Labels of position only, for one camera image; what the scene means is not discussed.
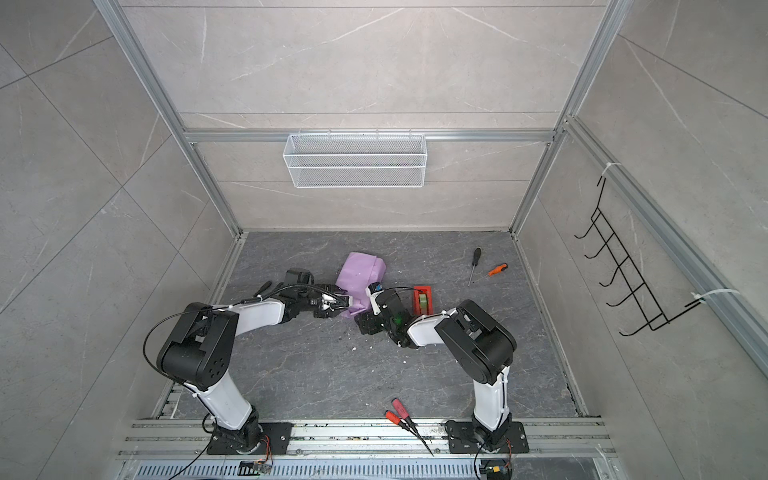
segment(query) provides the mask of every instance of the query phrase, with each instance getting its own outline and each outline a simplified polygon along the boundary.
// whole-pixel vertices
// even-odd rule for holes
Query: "wall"
[[[581,120],[727,279],[766,312],[764,2],[638,1],[579,111]],[[657,331],[589,227],[600,169],[571,140],[521,245],[589,413],[606,419],[632,478],[763,478],[768,382],[706,306]],[[669,316],[695,291],[606,187],[601,208]],[[607,225],[598,227],[607,236]],[[609,247],[618,251],[613,239]],[[641,304],[653,316],[649,294]]]
[[[187,127],[229,129],[552,128],[605,10],[600,0],[122,3]],[[297,190],[280,145],[200,145],[238,221],[257,230],[506,229],[543,148],[435,142],[422,189]]]
[[[232,239],[90,1],[2,2],[0,45],[0,477],[101,478]]]

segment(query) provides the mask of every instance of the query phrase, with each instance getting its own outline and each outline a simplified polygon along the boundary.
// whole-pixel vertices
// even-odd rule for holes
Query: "work surface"
[[[476,247],[483,254],[467,287]],[[311,271],[316,283],[334,283],[353,251],[384,259],[385,287],[430,285],[435,311],[474,300],[510,331],[518,342],[508,386],[512,416],[577,415],[506,232],[250,233],[223,301],[251,297],[265,281],[282,281],[290,267]],[[503,273],[484,275],[504,262]],[[400,296],[410,307],[410,292]],[[237,337],[230,371],[265,419],[379,418],[394,397],[416,418],[468,417],[474,405],[472,380],[445,346],[401,349],[384,332],[361,335],[351,319],[307,312]],[[204,414],[184,393],[174,418]]]

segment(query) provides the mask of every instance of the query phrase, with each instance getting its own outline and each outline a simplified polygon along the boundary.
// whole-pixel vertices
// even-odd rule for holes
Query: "purple pouch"
[[[380,282],[386,272],[384,260],[367,253],[352,252],[341,268],[336,285],[352,296],[352,305],[341,315],[353,318],[358,313],[371,310],[371,300],[366,295],[366,287]]]

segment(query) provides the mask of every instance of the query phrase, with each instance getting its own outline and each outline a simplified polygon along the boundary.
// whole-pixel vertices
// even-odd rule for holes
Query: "white wire basket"
[[[283,159],[296,188],[423,187],[422,134],[292,134]]]

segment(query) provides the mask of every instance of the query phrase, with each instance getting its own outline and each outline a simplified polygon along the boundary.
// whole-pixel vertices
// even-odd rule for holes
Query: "white zip tie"
[[[716,288],[715,290],[710,290],[709,292],[702,293],[699,295],[698,293],[691,292],[690,294],[694,296],[694,299],[700,300],[701,303],[706,303],[706,300],[702,300],[705,296],[712,295],[713,293],[735,293],[736,295],[741,295],[741,292],[739,290],[734,290],[732,288]]]
[[[601,177],[605,177],[605,172],[607,172],[608,169],[611,168],[611,166],[613,166],[613,165],[621,165],[621,164],[612,164],[611,162],[606,163],[605,164],[605,168],[603,169],[603,173],[600,174],[600,176]]]

